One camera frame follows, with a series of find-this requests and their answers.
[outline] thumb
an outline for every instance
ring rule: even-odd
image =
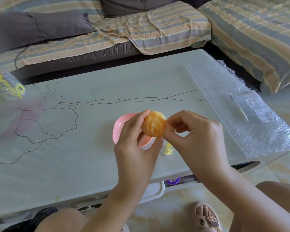
[[[174,148],[177,150],[178,147],[180,147],[181,143],[183,143],[183,137],[176,134],[174,128],[169,123],[166,123],[165,125],[163,137],[168,143],[174,146]]]
[[[163,147],[163,137],[158,137],[156,138],[155,142],[151,145],[151,147],[147,150],[147,152],[151,152],[151,154],[155,157],[155,159],[157,159],[162,147]]]

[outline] person's left hand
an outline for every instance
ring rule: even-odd
[[[129,198],[140,201],[150,182],[158,155],[163,146],[163,138],[156,138],[146,151],[137,146],[145,134],[141,130],[144,118],[150,110],[143,111],[128,120],[120,133],[114,152],[118,167],[117,190]]]

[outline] slipper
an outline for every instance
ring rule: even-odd
[[[200,210],[197,215],[197,207],[202,206],[203,210]],[[218,214],[214,209],[205,202],[194,202],[190,207],[190,215],[194,231],[203,232],[222,232],[222,225],[218,218]]]
[[[130,232],[127,224],[124,225],[124,227],[122,228],[121,232]]]

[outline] purple round object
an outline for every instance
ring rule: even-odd
[[[179,180],[181,178],[177,178],[176,180],[175,179],[172,179],[172,180],[166,180],[166,183],[168,183],[169,185],[173,186],[173,185],[176,185],[177,183],[179,183]]]

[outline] white table top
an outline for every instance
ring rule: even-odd
[[[0,215],[112,189],[117,183],[112,130],[124,114],[149,108],[169,117],[188,109],[218,119],[186,62],[217,63],[203,50],[193,50],[26,86],[24,101],[46,97],[0,118],[0,133],[8,129],[0,136]],[[225,141],[230,162],[245,158],[227,132]],[[165,156],[162,150],[152,182],[189,172],[177,152]]]

